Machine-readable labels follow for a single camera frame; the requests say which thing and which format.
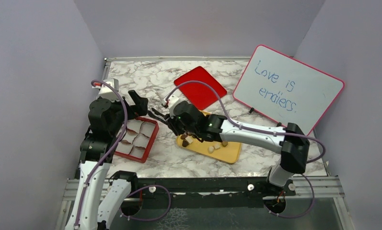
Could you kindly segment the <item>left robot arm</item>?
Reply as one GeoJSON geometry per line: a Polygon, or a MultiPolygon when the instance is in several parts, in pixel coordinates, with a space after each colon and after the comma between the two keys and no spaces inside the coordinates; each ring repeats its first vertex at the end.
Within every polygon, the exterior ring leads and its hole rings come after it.
{"type": "Polygon", "coordinates": [[[129,120],[148,112],[147,98],[139,96],[135,90],[128,94],[133,105],[124,97],[111,101],[100,96],[89,106],[90,125],[80,145],[79,185],[66,230],[106,228],[98,219],[98,207],[113,154],[123,137],[120,130],[129,120]]]}

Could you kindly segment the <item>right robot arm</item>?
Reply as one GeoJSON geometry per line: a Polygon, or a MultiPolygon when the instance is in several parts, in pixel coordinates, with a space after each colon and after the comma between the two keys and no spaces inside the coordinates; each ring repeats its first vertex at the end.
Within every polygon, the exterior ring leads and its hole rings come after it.
{"type": "Polygon", "coordinates": [[[152,108],[149,116],[157,118],[177,136],[185,135],[203,142],[237,142],[270,150],[280,160],[270,169],[264,189],[276,195],[287,180],[306,171],[309,141],[295,123],[287,127],[267,127],[241,123],[224,115],[204,114],[186,101],[169,103],[169,113],[152,108]]]}

